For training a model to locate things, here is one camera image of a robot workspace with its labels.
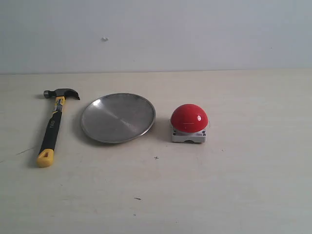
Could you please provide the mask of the black yellow claw hammer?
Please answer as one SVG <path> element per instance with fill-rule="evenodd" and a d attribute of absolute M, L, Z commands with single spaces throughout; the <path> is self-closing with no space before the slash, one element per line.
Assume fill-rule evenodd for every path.
<path fill-rule="evenodd" d="M 49 167 L 54 162 L 55 145 L 61 123 L 62 109 L 65 105 L 66 99 L 74 98 L 80 100 L 78 92 L 69 88 L 56 89 L 54 91 L 45 90 L 43 92 L 43 96 L 46 99 L 55 98 L 55 106 L 52 111 L 51 118 L 48 121 L 45 135 L 36 160 L 37 166 L 40 168 Z"/>

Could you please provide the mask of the red dome push button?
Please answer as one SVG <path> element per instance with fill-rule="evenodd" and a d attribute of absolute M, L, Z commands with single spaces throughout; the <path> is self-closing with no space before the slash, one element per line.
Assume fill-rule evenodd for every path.
<path fill-rule="evenodd" d="M 170 124 L 172 127 L 172 142 L 206 142 L 206 129 L 209 125 L 209 118 L 198 105 L 183 104 L 177 107 L 171 115 Z"/>

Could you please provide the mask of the round steel plate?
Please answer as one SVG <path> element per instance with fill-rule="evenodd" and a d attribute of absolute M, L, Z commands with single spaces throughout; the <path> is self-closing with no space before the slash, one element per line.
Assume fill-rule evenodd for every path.
<path fill-rule="evenodd" d="M 155 108 L 146 98 L 114 93 L 91 102 L 81 114 L 80 125 L 92 140 L 119 144 L 144 135 L 155 119 Z"/>

